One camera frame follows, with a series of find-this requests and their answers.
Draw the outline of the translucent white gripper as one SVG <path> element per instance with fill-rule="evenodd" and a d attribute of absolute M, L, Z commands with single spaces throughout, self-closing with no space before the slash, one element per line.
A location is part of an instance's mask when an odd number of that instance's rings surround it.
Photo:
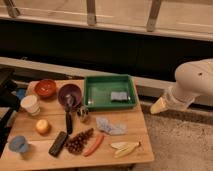
<path fill-rule="evenodd" d="M 193 102 L 194 98 L 187 100 L 186 102 L 181 101 L 175 97 L 172 93 L 172 87 L 165 90 L 163 98 L 160 97 L 150 108 L 152 114 L 157 114 L 165 111 L 167 108 L 169 110 L 186 110 Z"/>

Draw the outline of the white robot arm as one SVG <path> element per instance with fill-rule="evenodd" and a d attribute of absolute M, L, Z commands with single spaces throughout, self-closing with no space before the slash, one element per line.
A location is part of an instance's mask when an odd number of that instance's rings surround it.
<path fill-rule="evenodd" d="M 152 114 L 186 110 L 201 95 L 213 97 L 213 58 L 179 65 L 175 70 L 175 80 L 151 106 Z"/>

